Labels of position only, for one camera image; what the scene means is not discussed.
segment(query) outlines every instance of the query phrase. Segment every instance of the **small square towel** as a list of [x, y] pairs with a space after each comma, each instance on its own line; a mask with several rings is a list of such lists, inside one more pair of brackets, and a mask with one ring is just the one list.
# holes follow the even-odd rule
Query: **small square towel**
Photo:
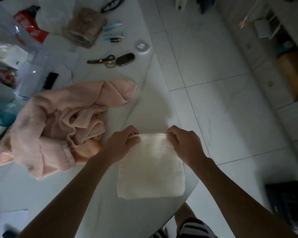
[[117, 193], [125, 199], [176, 197], [185, 191], [183, 162], [166, 134], [142, 134], [119, 165]]

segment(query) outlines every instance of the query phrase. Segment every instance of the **striped shorts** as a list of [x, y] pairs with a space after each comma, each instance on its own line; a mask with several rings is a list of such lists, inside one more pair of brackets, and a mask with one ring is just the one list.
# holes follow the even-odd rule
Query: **striped shorts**
[[[162, 229], [153, 235], [153, 238], [168, 238]], [[177, 238], [217, 238], [213, 231], [197, 218], [189, 218], [183, 222]]]

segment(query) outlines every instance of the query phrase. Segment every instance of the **black and yellow battery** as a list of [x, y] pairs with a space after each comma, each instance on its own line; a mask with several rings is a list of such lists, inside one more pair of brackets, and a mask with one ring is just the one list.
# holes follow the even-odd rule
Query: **black and yellow battery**
[[110, 42], [120, 42], [120, 41], [121, 41], [121, 39], [117, 38], [117, 37], [110, 39]]

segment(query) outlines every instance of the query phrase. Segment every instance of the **eyeglasses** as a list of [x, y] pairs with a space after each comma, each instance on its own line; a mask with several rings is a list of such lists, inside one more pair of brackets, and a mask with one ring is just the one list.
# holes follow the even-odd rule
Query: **eyeglasses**
[[124, 0], [112, 0], [109, 3], [103, 5], [100, 9], [100, 13], [108, 12], [115, 10], [117, 7], [120, 6], [120, 4], [123, 3]]

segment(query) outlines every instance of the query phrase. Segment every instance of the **tape roll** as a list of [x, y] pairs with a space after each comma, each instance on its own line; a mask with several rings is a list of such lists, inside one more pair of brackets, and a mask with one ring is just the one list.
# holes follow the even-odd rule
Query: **tape roll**
[[150, 46], [149, 44], [145, 43], [145, 42], [139, 42], [136, 44], [136, 50], [137, 52], [141, 53], [141, 54], [145, 54], [149, 51]]

